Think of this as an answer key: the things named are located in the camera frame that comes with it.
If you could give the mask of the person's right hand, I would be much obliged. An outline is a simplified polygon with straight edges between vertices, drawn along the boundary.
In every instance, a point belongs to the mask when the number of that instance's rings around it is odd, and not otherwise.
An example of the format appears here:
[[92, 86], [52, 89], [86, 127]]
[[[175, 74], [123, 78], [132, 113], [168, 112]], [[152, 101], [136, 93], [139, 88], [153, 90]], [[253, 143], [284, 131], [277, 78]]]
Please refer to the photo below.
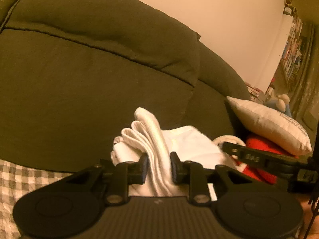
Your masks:
[[[305, 194], [296, 194], [295, 197], [299, 201], [303, 209], [304, 222], [298, 237], [303, 238], [312, 218], [311, 205], [308, 204], [310, 196]], [[316, 217], [316, 219], [314, 220], [307, 238], [318, 239], [318, 217]]]

